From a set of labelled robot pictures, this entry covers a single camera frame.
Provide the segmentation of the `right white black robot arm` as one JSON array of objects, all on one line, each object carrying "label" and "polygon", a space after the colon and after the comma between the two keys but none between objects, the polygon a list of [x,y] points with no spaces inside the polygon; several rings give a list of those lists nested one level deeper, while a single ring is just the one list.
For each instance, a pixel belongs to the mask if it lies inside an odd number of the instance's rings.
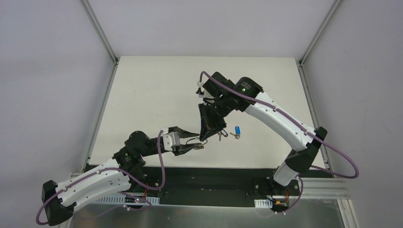
[{"label": "right white black robot arm", "polygon": [[201,141],[226,128],[224,118],[230,112],[244,112],[263,122],[291,147],[285,161],[270,178],[269,186],[273,193],[283,194],[292,179],[309,170],[327,136],[325,128],[315,129],[294,119],[264,92],[262,86],[248,77],[233,83],[215,72],[206,82],[200,79],[197,86],[196,93],[203,99],[203,103],[198,105]]}]

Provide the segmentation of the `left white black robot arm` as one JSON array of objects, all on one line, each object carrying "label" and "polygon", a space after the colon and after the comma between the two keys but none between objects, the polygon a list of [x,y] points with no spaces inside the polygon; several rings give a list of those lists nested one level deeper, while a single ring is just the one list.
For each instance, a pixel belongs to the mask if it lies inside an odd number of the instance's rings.
[{"label": "left white black robot arm", "polygon": [[[171,152],[183,155],[201,143],[181,144],[181,139],[199,137],[177,126],[162,129],[155,138],[142,131],[132,132],[123,148],[106,162],[70,180],[55,182],[49,180],[42,185],[43,205],[37,212],[38,225],[59,225],[86,205],[109,194],[131,189],[140,192],[161,190],[166,183],[166,172],[162,154]],[[147,184],[142,170],[144,157],[158,155],[161,166],[161,182]]]}]

